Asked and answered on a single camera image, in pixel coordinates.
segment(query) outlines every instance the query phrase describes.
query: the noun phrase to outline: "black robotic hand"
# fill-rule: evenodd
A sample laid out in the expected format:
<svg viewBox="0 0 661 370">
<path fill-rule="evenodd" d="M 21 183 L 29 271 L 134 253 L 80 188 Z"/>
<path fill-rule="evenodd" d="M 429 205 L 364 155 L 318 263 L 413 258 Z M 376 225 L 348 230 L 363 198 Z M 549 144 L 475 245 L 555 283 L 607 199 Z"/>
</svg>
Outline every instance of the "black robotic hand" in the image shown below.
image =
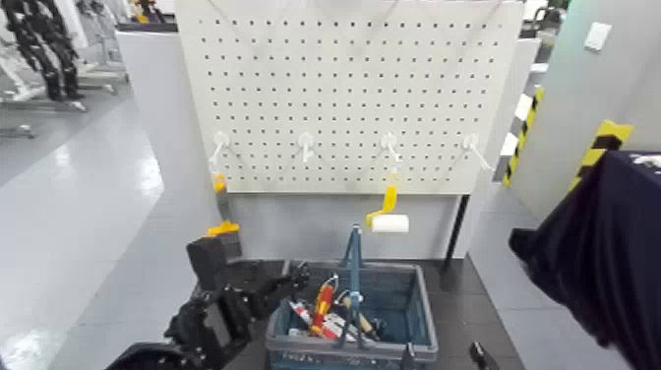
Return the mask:
<svg viewBox="0 0 661 370">
<path fill-rule="evenodd" d="M 106 370 L 221 369 L 253 340 L 252 324 L 268 318 L 280 300 L 310 279 L 305 264 L 279 277 L 269 276 L 260 263 L 235 269 L 224 249 L 222 235 L 188 245 L 198 286 L 170 321 L 164 334 L 169 343 L 135 343 Z"/>
</svg>

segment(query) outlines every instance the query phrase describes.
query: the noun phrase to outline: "yellow handle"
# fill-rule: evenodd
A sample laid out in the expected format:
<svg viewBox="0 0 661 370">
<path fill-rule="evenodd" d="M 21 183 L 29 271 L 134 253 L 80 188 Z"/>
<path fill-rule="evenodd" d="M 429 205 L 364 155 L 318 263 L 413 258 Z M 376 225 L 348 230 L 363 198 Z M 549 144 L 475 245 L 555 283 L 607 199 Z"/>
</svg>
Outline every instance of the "yellow handle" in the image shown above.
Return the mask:
<svg viewBox="0 0 661 370">
<path fill-rule="evenodd" d="M 223 221 L 220 226 L 217 227 L 212 227 L 209 230 L 207 230 L 207 236 L 208 237 L 214 237 L 218 236 L 220 234 L 227 234 L 230 232 L 236 232 L 239 231 L 239 224 L 238 223 L 232 223 L 230 221 Z"/>
<path fill-rule="evenodd" d="M 372 227 L 372 219 L 378 215 L 386 214 L 392 210 L 394 210 L 394 205 L 397 203 L 397 187 L 395 185 L 389 185 L 388 188 L 386 188 L 386 193 L 384 195 L 384 204 L 382 205 L 381 209 L 368 214 L 365 217 L 365 223 L 367 224 L 367 227 Z"/>
</svg>

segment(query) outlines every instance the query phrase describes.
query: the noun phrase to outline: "paint roller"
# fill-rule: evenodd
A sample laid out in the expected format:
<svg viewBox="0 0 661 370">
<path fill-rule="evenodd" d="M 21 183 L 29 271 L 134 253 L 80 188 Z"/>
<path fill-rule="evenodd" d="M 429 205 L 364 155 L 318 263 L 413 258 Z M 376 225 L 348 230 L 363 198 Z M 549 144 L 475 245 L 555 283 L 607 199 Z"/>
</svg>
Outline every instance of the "paint roller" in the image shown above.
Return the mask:
<svg viewBox="0 0 661 370">
<path fill-rule="evenodd" d="M 393 168 L 392 177 L 396 178 L 396 168 Z M 408 216 L 389 214 L 397 203 L 397 186 L 393 183 L 386 188 L 384 204 L 381 209 L 368 214 L 365 218 L 367 227 L 372 232 L 408 232 Z"/>
</svg>

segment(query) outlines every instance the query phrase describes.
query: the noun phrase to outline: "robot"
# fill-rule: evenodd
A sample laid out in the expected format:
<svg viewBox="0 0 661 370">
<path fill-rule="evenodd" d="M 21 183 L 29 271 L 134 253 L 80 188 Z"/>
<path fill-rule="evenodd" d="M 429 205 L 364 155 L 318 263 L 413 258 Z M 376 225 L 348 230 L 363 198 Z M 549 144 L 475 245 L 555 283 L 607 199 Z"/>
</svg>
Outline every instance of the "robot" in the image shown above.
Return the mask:
<svg viewBox="0 0 661 370">
<path fill-rule="evenodd" d="M 7 29 L 16 36 L 21 55 L 30 67 L 40 72 L 48 98 L 62 101 L 60 73 L 48 58 L 39 38 L 50 47 L 60 62 L 66 98 L 76 100 L 78 70 L 74 60 L 78 53 L 67 36 L 64 20 L 53 0 L 0 0 L 7 16 Z"/>
</svg>

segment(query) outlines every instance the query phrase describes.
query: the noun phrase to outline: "yellow paint roller handle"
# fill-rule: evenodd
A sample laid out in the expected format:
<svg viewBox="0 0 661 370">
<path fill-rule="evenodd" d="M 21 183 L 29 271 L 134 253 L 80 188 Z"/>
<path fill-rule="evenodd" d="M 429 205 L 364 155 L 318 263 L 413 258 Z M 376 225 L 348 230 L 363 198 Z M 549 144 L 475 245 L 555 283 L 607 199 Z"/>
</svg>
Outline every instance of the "yellow paint roller handle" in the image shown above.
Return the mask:
<svg viewBox="0 0 661 370">
<path fill-rule="evenodd" d="M 378 215 L 386 214 L 394 210 L 394 205 L 397 203 L 397 187 L 395 185 L 389 185 L 386 188 L 386 193 L 384 195 L 384 204 L 381 206 L 381 209 L 368 214 L 365 217 L 365 223 L 367 227 L 372 227 L 372 219 Z"/>
</svg>

